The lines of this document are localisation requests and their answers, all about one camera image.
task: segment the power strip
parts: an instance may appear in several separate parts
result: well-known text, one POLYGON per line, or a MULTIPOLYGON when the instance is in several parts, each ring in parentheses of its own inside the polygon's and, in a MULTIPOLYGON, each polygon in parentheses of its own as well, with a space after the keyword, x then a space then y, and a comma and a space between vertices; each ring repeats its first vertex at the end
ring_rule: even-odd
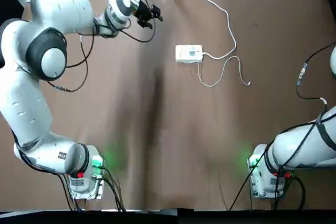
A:
POLYGON ((176 62, 202 62, 203 48, 201 45, 177 45, 175 47, 176 62))

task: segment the table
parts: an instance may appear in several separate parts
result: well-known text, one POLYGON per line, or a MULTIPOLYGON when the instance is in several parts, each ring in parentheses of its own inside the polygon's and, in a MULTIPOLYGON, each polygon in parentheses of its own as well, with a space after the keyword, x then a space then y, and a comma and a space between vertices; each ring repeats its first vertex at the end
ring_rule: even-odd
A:
MULTIPOLYGON (((105 0, 90 0, 100 14, 105 0)), ((149 0, 162 9, 151 43, 120 35, 96 38, 85 86, 73 94, 41 88, 54 116, 52 130, 78 142, 94 144, 121 180, 129 209, 226 209, 247 175, 246 159, 259 143, 269 143, 286 127, 314 119, 319 102, 300 100, 295 85, 306 58, 336 38, 327 0, 214 0, 230 14, 237 39, 244 86, 237 62, 229 62, 224 80, 209 89, 199 84, 197 66, 175 62, 174 48, 201 44, 214 56, 232 47, 226 16, 204 0, 149 0)), ((29 7, 24 17, 29 18, 29 7)), ((150 36, 133 22, 130 33, 150 36)), ((69 63, 82 59, 77 35, 68 35, 69 63)), ((90 47, 85 38, 85 50, 90 47)), ((335 105, 335 80, 326 50, 316 57, 302 86, 335 105)), ((216 80, 222 62, 205 58, 203 80, 216 80)), ((58 81, 76 87, 85 67, 67 70, 58 81)), ((56 177, 29 170, 15 158, 13 138, 0 118, 2 165, 0 209, 66 209, 56 177)), ((306 208, 334 209, 333 170, 301 170, 307 190, 306 208)), ((297 208, 294 183, 279 208, 297 208)), ((269 200, 253 200, 268 209, 269 200)), ((89 209, 114 208, 106 187, 104 199, 89 209)), ((248 187, 235 209, 249 209, 248 187)))

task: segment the wire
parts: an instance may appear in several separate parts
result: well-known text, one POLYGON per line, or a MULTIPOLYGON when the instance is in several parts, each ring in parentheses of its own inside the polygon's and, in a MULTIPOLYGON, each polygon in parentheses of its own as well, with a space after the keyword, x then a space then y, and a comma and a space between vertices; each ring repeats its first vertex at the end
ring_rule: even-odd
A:
MULTIPOLYGON (((106 170, 106 171, 107 171, 107 173, 109 174, 109 176, 110 176, 110 178, 111 178, 112 185, 115 187, 115 185, 116 185, 117 183, 116 183, 116 181, 113 179, 113 177, 112 177, 110 171, 109 171, 107 168, 105 168, 105 167, 100 167, 100 168, 103 169, 103 170, 106 170)), ((114 172, 114 174, 115 174, 115 176, 116 176, 116 178, 117 178, 117 180, 118 180, 118 184, 117 184, 118 195, 115 195, 115 196, 114 196, 114 197, 115 197, 115 201, 116 201, 115 203, 117 204, 117 199, 116 199, 116 197, 119 197, 120 206, 124 208, 124 203, 123 203, 122 196, 121 196, 120 181, 119 181, 119 178, 118 178, 117 174, 116 174, 115 172, 114 172)))
POLYGON ((251 211, 253 211, 253 206, 252 206, 252 192, 251 192, 251 180, 248 180, 249 183, 249 194, 250 194, 250 206, 251 206, 251 211))
POLYGON ((300 187, 301 187, 301 192, 302 192, 302 194, 301 194, 301 202, 300 202, 300 206, 299 206, 298 210, 302 210, 303 207, 304 207, 304 204, 306 203, 306 188, 304 187, 304 184, 300 180, 299 177, 294 176, 292 179, 296 180, 299 183, 300 187))
POLYGON ((311 58, 313 58, 315 55, 317 55, 317 54, 320 53, 321 51, 324 51, 324 50, 326 50, 327 48, 329 48, 329 47, 331 47, 331 46, 333 46, 333 45, 335 45, 335 44, 336 44, 336 41, 334 41, 333 43, 331 43, 331 44, 329 44, 329 45, 327 45, 327 46, 325 46, 325 47, 322 47, 321 49, 317 50, 317 51, 314 52, 311 56, 308 57, 308 59, 306 60, 306 63, 308 63, 308 62, 311 60, 311 58))
POLYGON ((63 182, 61 176, 59 176, 59 175, 56 175, 56 176, 57 176, 57 177, 61 180, 61 182, 62 182, 62 187, 63 187, 63 191, 64 191, 64 194, 65 194, 65 198, 67 199, 68 207, 69 207, 69 209, 70 209, 71 211, 73 211, 73 209, 72 209, 72 207, 71 207, 71 205, 70 205, 70 202, 69 202, 69 198, 68 198, 68 195, 67 195, 67 191, 66 191, 65 186, 64 186, 64 182, 63 182))
POLYGON ((76 64, 66 66, 66 68, 74 68, 74 67, 77 67, 77 66, 83 64, 84 62, 86 62, 87 59, 89 58, 89 56, 91 55, 91 52, 92 52, 94 43, 95 43, 95 35, 92 34, 92 42, 91 42, 91 46, 90 46, 88 55, 86 55, 85 52, 84 52, 84 49, 83 49, 83 42, 80 41, 80 48, 81 48, 82 53, 83 53, 83 55, 84 55, 84 60, 81 60, 80 62, 78 62, 78 63, 76 63, 76 64))
POLYGON ((57 85, 54 85, 53 83, 51 83, 50 81, 47 81, 49 85, 51 85, 52 87, 54 87, 54 88, 57 89, 57 90, 61 90, 61 91, 68 92, 68 93, 76 92, 76 91, 80 90, 80 89, 84 86, 86 80, 88 79, 89 65, 88 65, 87 58, 89 57, 91 51, 89 51, 88 55, 86 56, 86 55, 85 55, 85 52, 84 52, 84 49, 83 49, 83 46, 82 46, 82 42, 81 42, 81 49, 82 49, 82 53, 83 53, 83 55, 84 55, 84 62, 85 62, 85 65, 86 65, 86 73, 85 73, 85 77, 84 77, 82 83, 81 83, 77 88, 75 88, 75 89, 68 89, 68 88, 63 87, 63 86, 57 86, 57 85))
POLYGON ((225 9, 221 8, 220 6, 218 6, 215 2, 213 2, 213 1, 211 1, 211 0, 206 0, 206 1, 208 1, 209 3, 213 4, 214 6, 216 6, 216 7, 217 7, 218 9, 220 9, 222 12, 225 12, 226 17, 227 17, 227 27, 228 27, 228 29, 229 29, 230 35, 231 35, 231 37, 232 37, 232 40, 233 40, 233 42, 234 42, 234 44, 235 44, 234 47, 233 47, 233 49, 231 49, 227 54, 225 54, 225 55, 223 55, 223 56, 221 56, 221 57, 216 58, 216 57, 212 57, 212 56, 209 55, 211 58, 213 58, 213 59, 215 59, 215 60, 220 60, 220 59, 223 59, 224 57, 228 56, 229 54, 231 54, 231 53, 237 48, 237 42, 236 42, 236 39, 235 39, 235 37, 233 36, 232 31, 231 31, 230 20, 229 20, 229 14, 228 14, 228 12, 227 12, 225 9))
POLYGON ((296 86, 296 94, 298 95, 298 97, 304 99, 304 100, 322 100, 324 105, 327 105, 327 101, 323 98, 323 97, 304 97, 303 95, 300 94, 299 92, 299 86, 301 85, 301 81, 304 78, 305 74, 306 74, 306 69, 308 67, 308 62, 314 57, 316 56, 318 53, 320 53, 321 51, 326 50, 327 48, 334 46, 336 44, 336 41, 334 41, 333 43, 330 43, 329 45, 320 48, 319 50, 317 50, 316 52, 314 52, 311 56, 308 57, 308 59, 305 61, 303 68, 301 69, 300 75, 299 75, 299 80, 297 81, 297 86, 296 86))
POLYGON ((113 192, 113 194, 114 194, 114 197, 115 197, 115 203, 117 204, 117 208, 118 208, 118 210, 121 210, 121 211, 123 211, 123 212, 126 212, 126 209, 122 206, 122 204, 120 203, 120 200, 119 200, 119 198, 117 197, 117 193, 116 193, 116 191, 115 191, 115 188, 114 188, 114 186, 111 184, 111 182, 108 180, 108 179, 106 179, 106 178, 102 178, 108 185, 109 185, 109 187, 111 188, 111 190, 112 190, 112 192, 113 192))
MULTIPOLYGON (((203 55, 208 55, 209 57, 214 58, 214 57, 212 57, 210 54, 208 54, 208 53, 206 53, 206 52, 204 52, 203 55)), ((250 81, 249 81, 248 83, 246 83, 245 81, 243 81, 243 78, 242 78, 242 76, 241 76, 241 75, 242 75, 242 69, 241 69, 242 64, 241 64, 240 59, 239 59, 238 56, 231 56, 231 57, 229 57, 229 58, 224 62, 221 77, 219 78, 218 81, 216 81, 216 82, 215 82, 214 84, 212 84, 212 85, 207 85, 207 84, 205 84, 205 83, 202 81, 201 72, 200 72, 200 63, 197 62, 198 78, 200 79, 201 84, 203 84, 204 86, 206 86, 206 87, 208 87, 208 88, 212 88, 212 87, 216 86, 216 85, 221 81, 221 79, 222 79, 222 77, 223 77, 224 69, 225 69, 225 65, 226 65, 226 63, 227 63, 229 60, 233 59, 233 58, 237 58, 237 59, 238 59, 238 63, 239 63, 239 75, 240 75, 240 79, 241 79, 242 83, 243 83, 244 85, 246 85, 246 86, 250 86, 250 85, 251 85, 251 82, 250 82, 250 81)))
POLYGON ((280 176, 280 172, 281 170, 295 157, 295 155, 299 152, 301 146, 304 144, 304 142, 306 141, 306 139, 308 138, 310 132, 313 130, 313 128, 315 127, 315 124, 313 124, 309 131, 306 133, 306 135, 304 136, 304 138, 302 139, 301 143, 299 144, 299 146, 296 148, 296 150, 293 152, 293 154, 289 157, 289 159, 284 162, 280 168, 278 169, 278 173, 277 173, 277 179, 276 179, 276 184, 275 184, 275 197, 274 197, 274 210, 277 210, 278 207, 278 200, 277 200, 277 192, 278 192, 278 185, 279 185, 279 176, 280 176))

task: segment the robotic arm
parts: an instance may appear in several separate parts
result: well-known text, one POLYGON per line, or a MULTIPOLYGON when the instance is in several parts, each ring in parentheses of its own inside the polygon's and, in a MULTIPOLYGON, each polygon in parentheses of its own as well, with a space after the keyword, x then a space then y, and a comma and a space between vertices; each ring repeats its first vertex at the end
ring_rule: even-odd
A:
POLYGON ((14 153, 26 164, 68 174, 75 198, 101 198, 103 158, 84 145, 51 131, 53 117, 39 80, 54 81, 65 71, 64 34, 115 37, 133 14, 141 22, 160 17, 157 7, 139 10, 141 0, 108 0, 94 18, 88 0, 32 0, 32 19, 8 20, 0 27, 0 111, 12 129, 14 153))
MULTIPOLYGON (((336 78, 336 47, 331 53, 330 67, 336 78)), ((336 106, 311 122, 314 124, 311 131, 313 124, 296 127, 277 135, 270 145, 260 144, 255 148, 247 164, 256 198, 275 198, 276 191, 277 197, 283 195, 285 179, 290 175, 288 171, 336 167, 336 106), (299 147, 307 133, 306 140, 299 147)))

